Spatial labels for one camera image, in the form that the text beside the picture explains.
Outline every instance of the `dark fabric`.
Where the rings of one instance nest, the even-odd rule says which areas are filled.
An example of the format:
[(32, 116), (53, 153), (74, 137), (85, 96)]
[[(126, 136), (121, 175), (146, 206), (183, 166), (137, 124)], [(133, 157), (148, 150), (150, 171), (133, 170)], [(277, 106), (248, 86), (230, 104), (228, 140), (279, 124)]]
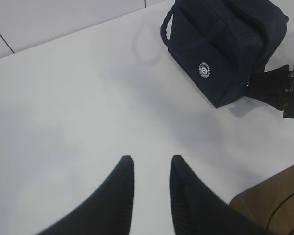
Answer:
[(176, 235), (273, 235), (220, 200), (181, 156), (171, 162), (170, 198)]
[[(263, 71), (285, 37), (288, 21), (269, 0), (176, 0), (172, 13), (165, 42), (169, 53), (216, 108), (244, 96), (249, 74)], [(220, 22), (224, 28), (213, 31)], [(205, 43), (178, 50), (198, 41)], [(200, 74), (202, 63), (209, 66), (209, 76)]]
[(85, 202), (38, 235), (128, 235), (133, 197), (134, 163), (124, 156)]

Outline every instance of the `white logo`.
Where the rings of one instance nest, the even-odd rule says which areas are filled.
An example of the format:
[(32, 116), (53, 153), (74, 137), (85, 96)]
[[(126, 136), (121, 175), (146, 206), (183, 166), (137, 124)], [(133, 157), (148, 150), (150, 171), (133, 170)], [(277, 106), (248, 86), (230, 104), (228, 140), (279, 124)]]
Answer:
[(199, 65), (199, 73), (200, 73), (200, 76), (202, 76), (203, 78), (208, 78), (210, 76), (210, 67), (207, 63), (205, 62), (202, 62), (200, 65)]

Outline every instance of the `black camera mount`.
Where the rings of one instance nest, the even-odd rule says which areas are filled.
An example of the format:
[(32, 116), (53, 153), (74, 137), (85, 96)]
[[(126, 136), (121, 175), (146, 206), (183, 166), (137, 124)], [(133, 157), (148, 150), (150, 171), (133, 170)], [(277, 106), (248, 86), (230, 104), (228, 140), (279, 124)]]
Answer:
[(294, 70), (284, 65), (269, 72), (251, 74), (245, 96), (283, 111), (284, 118), (294, 119)]

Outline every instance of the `black strap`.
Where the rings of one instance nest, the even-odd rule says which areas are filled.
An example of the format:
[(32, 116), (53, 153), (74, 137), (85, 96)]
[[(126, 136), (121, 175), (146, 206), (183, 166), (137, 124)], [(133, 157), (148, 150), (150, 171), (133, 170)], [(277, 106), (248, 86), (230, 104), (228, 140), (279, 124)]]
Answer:
[(185, 51), (185, 50), (194, 50), (194, 49), (198, 49), (200, 47), (202, 47), (203, 45), (205, 45), (207, 42), (213, 40), (218, 33), (220, 33), (222, 30), (225, 29), (225, 24), (223, 23), (223, 21), (219, 20), (217, 21), (214, 26), (209, 30), (209, 32), (207, 33), (207, 35), (190, 44), (187, 45), (174, 45), (168, 38), (167, 38), (167, 27), (168, 27), (168, 23), (172, 17), (173, 14), (181, 14), (180, 11), (177, 11), (177, 6), (176, 4), (170, 9), (170, 11), (167, 13), (161, 27), (160, 27), (160, 35), (162, 38), (162, 41), (164, 42), (164, 44), (168, 47), (169, 50), (172, 51)]

